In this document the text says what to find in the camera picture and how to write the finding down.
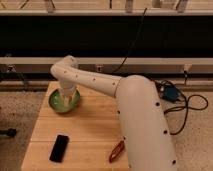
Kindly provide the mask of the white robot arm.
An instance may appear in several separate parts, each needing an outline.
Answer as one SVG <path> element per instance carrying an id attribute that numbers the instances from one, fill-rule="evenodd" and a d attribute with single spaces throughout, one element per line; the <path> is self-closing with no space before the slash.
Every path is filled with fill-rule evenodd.
<path id="1" fill-rule="evenodd" d="M 155 83 L 140 75 L 127 77 L 84 71 L 66 56 L 53 64 L 63 97 L 82 85 L 116 99 L 130 171 L 178 171 L 168 123 Z"/>

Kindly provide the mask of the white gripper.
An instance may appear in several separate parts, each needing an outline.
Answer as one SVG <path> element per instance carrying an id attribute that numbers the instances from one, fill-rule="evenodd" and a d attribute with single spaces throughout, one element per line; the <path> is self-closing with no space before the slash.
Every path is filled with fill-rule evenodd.
<path id="1" fill-rule="evenodd" d="M 63 99 L 72 99 L 73 94 L 76 91 L 76 85 L 74 83 L 60 82 L 59 83 L 59 93 Z"/>

